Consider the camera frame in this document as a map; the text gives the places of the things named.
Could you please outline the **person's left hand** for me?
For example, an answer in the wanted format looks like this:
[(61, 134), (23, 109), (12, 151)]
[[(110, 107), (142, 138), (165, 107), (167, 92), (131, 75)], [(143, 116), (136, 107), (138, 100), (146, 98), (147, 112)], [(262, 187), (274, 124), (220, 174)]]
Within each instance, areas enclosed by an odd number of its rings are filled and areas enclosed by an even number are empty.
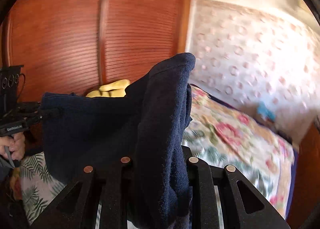
[(9, 148), (13, 160), (21, 160), (25, 154), (25, 136), (22, 132), (13, 134), (12, 137), (0, 137), (0, 155), (8, 159), (5, 146)]

